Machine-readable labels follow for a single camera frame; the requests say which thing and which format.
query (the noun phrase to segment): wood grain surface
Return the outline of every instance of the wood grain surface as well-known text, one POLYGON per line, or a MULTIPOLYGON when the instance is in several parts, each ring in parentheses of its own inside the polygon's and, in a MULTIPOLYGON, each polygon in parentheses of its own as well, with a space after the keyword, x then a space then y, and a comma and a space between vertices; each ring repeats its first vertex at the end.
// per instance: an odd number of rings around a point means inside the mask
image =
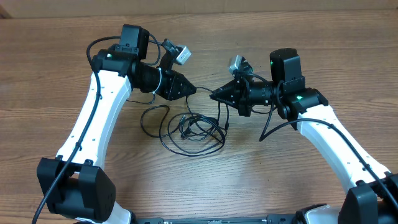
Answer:
POLYGON ((0 0, 12 18, 396 9, 398 0, 0 0))
MULTIPOLYGON (((124 23, 186 44, 193 55, 175 69, 195 86, 211 89, 231 80, 226 66, 236 54, 271 79, 269 53, 296 48, 307 86, 329 99, 372 156, 398 172, 397 21, 396 10, 1 20, 0 223, 30 223, 43 197, 37 164, 55 156, 86 98, 91 73, 86 46, 119 35, 124 23)), ((111 44, 98 44, 91 53, 111 44)), ((148 61, 155 56, 150 46, 148 61)), ((150 98, 137 90, 131 96, 150 98)), ((187 110, 184 100, 158 97, 155 103, 170 105, 169 117, 187 110)), ((198 113, 216 114, 207 92, 198 91, 190 104, 198 113)), ((341 205, 345 198, 329 165, 292 128, 258 142, 264 115, 245 118, 231 110, 224 149, 192 159, 172 154, 141 131, 139 120, 148 107, 123 106, 106 158, 117 201, 138 217, 250 217, 292 213, 314 203, 341 205)), ((161 110, 148 114, 150 132, 157 132, 162 116, 161 110)), ((281 122, 275 115, 271 127, 281 122)), ((204 143, 181 144, 199 149, 204 143)), ((39 223, 73 220, 44 208, 39 223)))

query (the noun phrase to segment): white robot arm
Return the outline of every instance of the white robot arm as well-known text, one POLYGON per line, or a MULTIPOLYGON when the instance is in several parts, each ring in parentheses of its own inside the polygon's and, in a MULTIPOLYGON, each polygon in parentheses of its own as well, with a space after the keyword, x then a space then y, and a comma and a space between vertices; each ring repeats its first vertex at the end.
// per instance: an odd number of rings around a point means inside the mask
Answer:
POLYGON ((123 26, 120 37, 105 37, 89 45, 87 56, 93 71, 98 72, 91 76, 86 101, 65 144, 55 159, 42 158, 37 167, 37 177, 45 197, 32 224, 36 223, 44 203, 52 213, 83 222, 134 222, 134 214, 116 203, 116 188, 104 173, 112 130, 133 88, 158 94, 166 100, 194 94, 196 88, 181 73, 172 70, 173 64, 183 65, 190 55, 184 45, 174 45, 168 39, 158 43, 147 30, 127 24, 123 26), (153 64, 141 62, 146 58, 149 36, 159 50, 158 60, 153 64), (119 44, 100 50, 91 60, 93 44, 117 38, 120 38, 119 44), (157 64, 160 59, 159 46, 163 46, 166 54, 158 68, 154 68, 150 65, 157 64), (76 173, 79 174, 78 179, 72 177, 76 173))
MULTIPOLYGON (((298 119, 313 118, 324 120, 336 126, 350 141, 350 143, 359 152, 361 157, 371 166, 376 175, 382 179, 386 177, 386 172, 390 172, 384 165, 378 163, 371 157, 359 143, 350 135, 344 126, 338 121, 332 107, 318 105, 307 109, 307 112, 300 113, 298 119)), ((365 183, 375 181, 367 172, 365 167, 358 161, 347 143, 336 131, 320 123, 299 122, 297 129, 319 150, 323 158, 326 159, 330 167, 340 180, 344 191, 348 192, 350 188, 356 187, 359 180, 365 183)))

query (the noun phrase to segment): black plastic part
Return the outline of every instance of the black plastic part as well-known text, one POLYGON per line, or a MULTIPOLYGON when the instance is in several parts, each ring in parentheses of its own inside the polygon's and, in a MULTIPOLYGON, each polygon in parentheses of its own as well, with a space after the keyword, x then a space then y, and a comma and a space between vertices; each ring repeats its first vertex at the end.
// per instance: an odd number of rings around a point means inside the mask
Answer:
MULTIPOLYGON (((282 98, 282 105, 277 105, 277 107, 278 114, 282 119, 293 121, 297 119, 299 113, 305 113, 307 108, 318 105, 328 106, 329 102, 318 90, 307 88, 304 91, 285 95, 282 98)), ((297 130, 297 123, 292 126, 297 130)))
POLYGON ((267 106, 271 96, 272 88, 266 83, 254 82, 249 76, 235 76, 234 80, 213 91, 210 98, 237 109, 240 116, 250 116, 253 106, 267 106))
MULTIPOLYGON (((387 174, 381 181, 397 199, 398 174, 387 174)), ((338 217, 339 224, 398 224, 398 214, 376 181, 368 184, 358 181, 356 184, 357 187, 348 190, 338 217), (383 201, 378 202, 376 195, 383 201)))
POLYGON ((135 54, 139 60, 147 57, 149 32, 140 26, 124 24, 119 45, 115 51, 135 54))
POLYGON ((162 71, 162 81, 156 93, 166 100, 177 100, 196 93, 197 88, 184 75, 172 70, 175 58, 179 54, 177 46, 168 39, 163 41, 163 46, 166 53, 159 65, 162 71))
POLYGON ((268 215, 264 217, 241 218, 138 218, 136 224, 296 224, 295 215, 268 215))
POLYGON ((242 61, 239 64, 239 68, 237 70, 235 70, 232 74, 232 76, 234 78, 239 77, 241 74, 245 74, 245 73, 252 73, 254 71, 254 69, 252 68, 252 66, 249 64, 249 62, 242 57, 242 61))
POLYGON ((348 190, 338 216, 339 224, 378 223, 377 197, 368 184, 348 190))
POLYGON ((301 73, 300 56, 296 49, 279 49, 270 55, 271 75, 274 83, 283 83, 283 94, 305 89, 305 79, 301 73))
POLYGON ((103 49, 95 55, 93 61, 99 70, 118 72, 121 77, 128 75, 132 81, 131 77, 135 75, 132 73, 132 64, 139 62, 139 59, 135 54, 103 49))
MULTIPOLYGON (((64 161, 42 158, 37 166, 37 178, 43 194, 47 192, 64 161)), ((87 218, 104 222, 111 215, 116 188, 100 167, 71 163, 65 176, 47 200, 51 213, 67 218, 87 218), (79 172, 79 178, 71 176, 79 172)))
POLYGON ((197 88, 181 73, 162 72, 162 82, 156 93, 166 100, 177 100, 197 92, 197 88))

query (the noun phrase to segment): brown wall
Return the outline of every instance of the brown wall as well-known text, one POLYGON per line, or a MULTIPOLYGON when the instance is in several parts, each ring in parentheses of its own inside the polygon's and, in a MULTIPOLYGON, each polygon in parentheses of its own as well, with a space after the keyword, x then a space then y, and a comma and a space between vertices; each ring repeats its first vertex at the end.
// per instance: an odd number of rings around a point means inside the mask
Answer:
POLYGON ((395 9, 398 0, 0 0, 0 5, 13 18, 31 18, 395 9))

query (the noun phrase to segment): tangled cable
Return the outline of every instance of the tangled cable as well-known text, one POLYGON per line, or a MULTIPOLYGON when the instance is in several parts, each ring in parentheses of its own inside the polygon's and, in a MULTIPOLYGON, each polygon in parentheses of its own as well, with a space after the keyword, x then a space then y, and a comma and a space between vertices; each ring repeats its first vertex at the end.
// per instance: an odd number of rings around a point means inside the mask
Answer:
MULTIPOLYGON (((198 89, 202 89, 202 90, 207 90, 209 92, 212 93, 212 91, 208 88, 205 87, 197 87, 198 89)), ((142 103, 142 104, 152 104, 154 102, 154 99, 151 102, 148 103, 142 103)), ((170 111, 170 107, 167 105, 159 105, 159 106, 153 106, 151 108, 146 109, 142 115, 141 115, 141 129, 143 130, 144 133, 146 133, 148 136, 152 137, 152 138, 159 138, 160 142, 162 143, 162 145, 169 150, 172 153, 181 155, 181 156, 187 156, 187 157, 198 157, 198 156, 206 156, 209 154, 212 154, 214 152, 219 151, 226 142, 226 135, 228 133, 228 126, 229 126, 229 109, 228 106, 226 105, 226 112, 227 112, 227 116, 226 116, 226 122, 225 122, 225 126, 221 127, 220 126, 220 116, 221 116, 221 103, 218 103, 218 115, 217 118, 212 118, 209 116, 205 116, 203 114, 200 113, 195 113, 192 112, 191 108, 189 107, 188 104, 188 96, 185 97, 185 104, 187 106, 188 112, 184 112, 184 113, 179 113, 174 115, 168 122, 167 124, 167 133, 166 134, 162 134, 162 127, 163 127, 163 123, 167 117, 167 115, 169 114, 170 111), (155 134, 151 134, 149 133, 145 127, 144 127, 144 117, 145 115, 152 111, 152 110, 156 110, 159 108, 166 108, 166 112, 162 118, 162 121, 160 122, 160 126, 159 126, 159 134, 155 135, 155 134), (181 116, 180 121, 178 122, 178 125, 176 128, 174 128, 173 130, 171 130, 170 126, 173 120, 175 120, 176 118, 178 118, 179 116, 181 116), (210 125, 209 128, 203 128, 202 126, 200 126, 199 122, 205 123, 210 125), (193 126, 196 126, 200 131, 194 131, 193 130, 193 126), (187 149, 183 149, 182 147, 180 147, 176 142, 175 139, 173 139, 172 135, 176 132, 180 133, 180 137, 182 139, 187 139, 190 141, 202 141, 205 140, 208 137, 211 137, 212 139, 215 140, 215 143, 212 144, 209 147, 206 147, 205 149, 202 149, 200 151, 189 151, 187 149), (171 142, 173 143, 173 145, 181 152, 178 152, 176 150, 173 150, 171 148, 168 147, 168 145, 166 145, 166 143, 164 142, 165 137, 169 137, 171 142)))

